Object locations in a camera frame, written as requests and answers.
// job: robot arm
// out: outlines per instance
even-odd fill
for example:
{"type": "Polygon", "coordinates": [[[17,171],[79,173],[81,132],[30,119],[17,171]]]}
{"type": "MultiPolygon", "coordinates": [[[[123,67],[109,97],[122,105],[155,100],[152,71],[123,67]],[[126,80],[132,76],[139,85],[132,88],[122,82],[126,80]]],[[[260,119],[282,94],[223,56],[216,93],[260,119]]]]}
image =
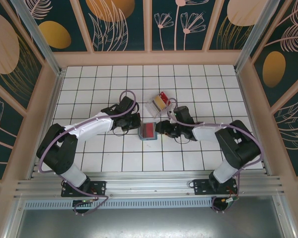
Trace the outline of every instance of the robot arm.
{"type": "Polygon", "coordinates": [[[86,141],[97,134],[109,132],[110,130],[114,130],[117,127],[121,127],[123,131],[140,127],[140,114],[132,114],[132,111],[121,117],[115,117],[113,119],[103,117],[119,115],[130,109],[133,103],[133,100],[125,96],[118,105],[105,108],[97,115],[86,119],[79,124],[68,125],[65,127],[62,127],[59,124],[52,125],[37,150],[37,157],[42,157],[46,148],[58,135],[70,130],[58,140],[61,145],[58,143],[53,144],[44,158],[44,163],[48,165],[56,174],[61,175],[81,191],[92,192],[90,191],[89,186],[90,179],[74,164],[78,140],[86,141]]]}
{"type": "MultiPolygon", "coordinates": [[[[194,123],[186,106],[177,107],[173,112],[179,123],[188,125],[201,123],[194,123]]],[[[235,129],[229,127],[216,128],[214,126],[193,127],[179,123],[171,123],[168,120],[164,120],[156,125],[155,130],[171,138],[184,135],[185,138],[192,141],[208,140],[220,144],[226,160],[209,175],[209,184],[215,192],[218,191],[222,184],[231,179],[238,170],[261,153],[258,146],[250,137],[235,129]]],[[[251,134],[240,120],[235,120],[230,125],[251,134]]]]}

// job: metal plate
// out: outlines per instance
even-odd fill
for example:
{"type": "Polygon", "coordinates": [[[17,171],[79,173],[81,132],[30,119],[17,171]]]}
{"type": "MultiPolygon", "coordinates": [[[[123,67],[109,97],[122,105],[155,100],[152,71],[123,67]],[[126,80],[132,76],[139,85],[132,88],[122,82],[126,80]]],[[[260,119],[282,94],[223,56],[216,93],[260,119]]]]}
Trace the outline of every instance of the metal plate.
{"type": "MultiPolygon", "coordinates": [[[[106,181],[91,181],[90,187],[93,191],[96,191],[95,195],[105,195],[106,181]]],[[[68,183],[64,182],[61,197],[86,197],[86,195],[77,192],[68,183]]]]}
{"type": "Polygon", "coordinates": [[[193,187],[195,195],[229,195],[229,189],[227,187],[229,187],[234,193],[237,193],[236,180],[233,178],[223,183],[217,192],[212,189],[208,179],[193,180],[193,187]]]}

